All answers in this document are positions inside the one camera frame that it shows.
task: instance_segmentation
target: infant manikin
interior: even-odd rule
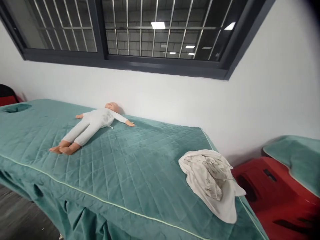
[[[76,118],[82,120],[61,140],[58,146],[50,148],[49,151],[57,154],[71,155],[103,127],[110,127],[114,119],[134,127],[133,122],[130,122],[119,113],[118,104],[111,102],[107,103],[105,108],[96,109],[91,112],[76,115]]]

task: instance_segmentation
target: red plastic stool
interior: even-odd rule
[[[271,240],[308,239],[320,199],[294,180],[285,165],[261,157],[231,172]]]

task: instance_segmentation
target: treatment bed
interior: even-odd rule
[[[192,192],[178,160],[216,150],[197,127],[126,116],[71,156],[49,148],[91,108],[34,100],[0,107],[0,183],[34,201],[66,240],[268,239],[245,197],[219,220]]]

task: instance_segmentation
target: white wall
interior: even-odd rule
[[[320,138],[319,32],[303,0],[277,0],[229,82],[23,61],[0,25],[0,83],[27,100],[199,126],[233,164],[284,134]]]

